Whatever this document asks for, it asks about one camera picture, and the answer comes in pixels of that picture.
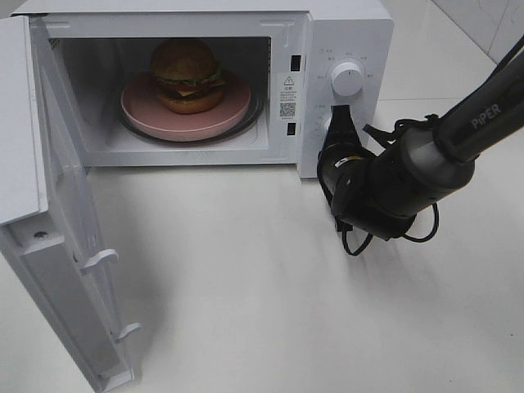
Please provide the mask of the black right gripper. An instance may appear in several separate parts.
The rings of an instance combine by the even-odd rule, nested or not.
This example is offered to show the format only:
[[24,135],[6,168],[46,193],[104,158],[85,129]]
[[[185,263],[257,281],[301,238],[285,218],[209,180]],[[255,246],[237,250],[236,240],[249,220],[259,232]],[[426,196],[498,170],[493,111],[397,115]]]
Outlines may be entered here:
[[364,148],[350,113],[349,105],[332,107],[332,116],[321,152],[318,154],[317,178],[324,192],[335,192],[345,166],[366,160],[374,154]]

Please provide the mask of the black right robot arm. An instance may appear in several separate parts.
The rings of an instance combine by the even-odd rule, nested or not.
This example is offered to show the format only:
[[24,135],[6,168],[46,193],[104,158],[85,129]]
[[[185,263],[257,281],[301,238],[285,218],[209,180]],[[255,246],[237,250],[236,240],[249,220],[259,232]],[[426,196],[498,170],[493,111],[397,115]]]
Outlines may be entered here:
[[486,81],[443,116],[400,119],[392,132],[367,124],[382,152],[364,148],[348,106],[334,106],[317,178],[345,241],[353,228],[385,241],[407,238],[417,214],[432,208],[431,240],[439,227],[439,200],[466,186],[477,157],[523,126],[523,41]]

